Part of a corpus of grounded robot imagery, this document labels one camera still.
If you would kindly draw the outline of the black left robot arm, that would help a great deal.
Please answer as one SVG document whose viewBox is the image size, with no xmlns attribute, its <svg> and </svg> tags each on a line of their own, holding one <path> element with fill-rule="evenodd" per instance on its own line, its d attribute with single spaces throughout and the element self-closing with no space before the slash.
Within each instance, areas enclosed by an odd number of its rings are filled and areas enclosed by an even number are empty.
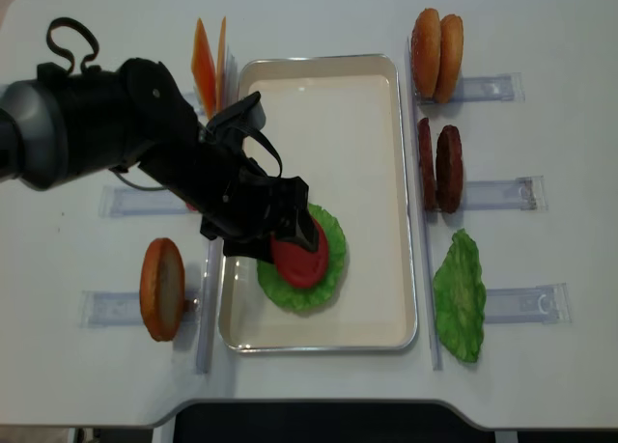
<svg viewBox="0 0 618 443">
<path fill-rule="evenodd" d="M 161 63 L 80 75 L 45 63 L 1 96 L 1 176 L 44 191 L 137 167 L 195 208 L 203 236 L 223 239 L 228 255 L 270 262 L 275 241 L 322 251 L 307 183 L 269 175 L 244 151 L 246 139 L 269 147 L 265 122 L 252 93 L 200 123 Z"/>
</svg>

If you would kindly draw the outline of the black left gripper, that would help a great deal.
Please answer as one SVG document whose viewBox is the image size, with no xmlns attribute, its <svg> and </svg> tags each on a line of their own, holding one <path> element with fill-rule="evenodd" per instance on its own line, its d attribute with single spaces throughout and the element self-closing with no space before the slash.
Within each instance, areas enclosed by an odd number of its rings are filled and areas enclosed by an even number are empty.
<svg viewBox="0 0 618 443">
<path fill-rule="evenodd" d="M 308 195 L 309 186 L 300 177 L 260 176 L 242 167 L 219 194 L 210 196 L 200 234 L 221 238 L 227 257 L 273 263 L 275 242 L 318 255 L 328 244 L 309 211 Z"/>
</svg>

